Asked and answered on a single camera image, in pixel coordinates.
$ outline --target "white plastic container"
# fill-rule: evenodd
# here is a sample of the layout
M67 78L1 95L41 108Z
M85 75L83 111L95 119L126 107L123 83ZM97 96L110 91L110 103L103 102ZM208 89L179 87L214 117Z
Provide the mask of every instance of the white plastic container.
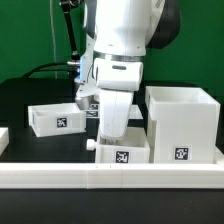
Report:
M0 155L4 152L8 144L9 144L8 128L0 128Z
M109 145L98 133L96 163L149 163L150 148L143 128L128 127L125 137Z
M213 163L220 104L200 88L146 87L154 163Z
M29 125L37 137L85 132L86 113L75 103L30 106Z

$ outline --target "small white box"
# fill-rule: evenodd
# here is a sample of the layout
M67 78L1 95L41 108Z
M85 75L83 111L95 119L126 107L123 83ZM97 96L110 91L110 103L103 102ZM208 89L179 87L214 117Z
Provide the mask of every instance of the small white box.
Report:
M125 137L109 145L98 133L96 163L149 163L150 148L143 128L128 127Z
M85 132L86 113L76 103L29 106L29 125L37 137Z
M8 128L0 128L0 155L3 153L8 144L9 144Z

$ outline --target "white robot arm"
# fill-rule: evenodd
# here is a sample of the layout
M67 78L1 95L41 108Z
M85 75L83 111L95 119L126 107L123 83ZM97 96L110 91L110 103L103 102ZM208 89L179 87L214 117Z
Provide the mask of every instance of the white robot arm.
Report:
M85 1L84 27L96 41L93 77L100 89L100 134L104 139L116 141L125 135L133 94L142 79L146 46L162 48L179 32L175 27L164 41L172 32L166 32L166 27L165 34L159 30L167 4L176 7L175 0Z

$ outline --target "green wall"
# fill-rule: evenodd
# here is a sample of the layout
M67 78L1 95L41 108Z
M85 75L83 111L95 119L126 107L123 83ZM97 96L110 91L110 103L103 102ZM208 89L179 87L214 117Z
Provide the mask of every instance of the green wall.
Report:
M0 1L0 82L53 61L49 2ZM57 60L64 61L70 58L70 49L58 2L54 0ZM148 50L144 79L194 83L224 103L224 1L179 0L179 5L180 35L163 50ZM82 9L72 13L76 31L81 27L82 14ZM78 32L81 53L83 40L83 32Z
M59 0L53 0L53 8L57 61L65 61L71 52ZM76 31L82 26L82 12L81 9L72 12ZM82 38L83 33L80 36L78 32L77 45L81 52L84 51L80 46ZM50 0L0 0L0 82L53 61ZM54 74L41 73L41 76L54 77Z
M145 80L189 82L224 103L224 1L179 0L177 39L163 50L148 50Z

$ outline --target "large white box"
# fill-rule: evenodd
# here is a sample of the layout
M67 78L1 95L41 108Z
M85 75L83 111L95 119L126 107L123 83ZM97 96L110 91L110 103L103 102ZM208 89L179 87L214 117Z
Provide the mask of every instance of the large white box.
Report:
M200 88L146 87L154 163L213 163L220 104Z

